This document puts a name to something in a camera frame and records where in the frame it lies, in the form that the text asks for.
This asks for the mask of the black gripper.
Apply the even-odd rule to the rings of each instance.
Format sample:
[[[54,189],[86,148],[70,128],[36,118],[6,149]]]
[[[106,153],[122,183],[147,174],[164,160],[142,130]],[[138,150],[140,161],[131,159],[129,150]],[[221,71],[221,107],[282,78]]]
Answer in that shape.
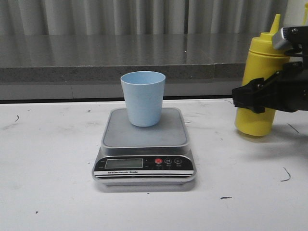
[[[308,109],[308,47],[292,48],[286,56],[301,58],[288,60],[281,66],[276,77],[256,78],[248,84],[232,90],[235,107],[249,109],[255,114],[264,113],[266,108],[284,112]]]

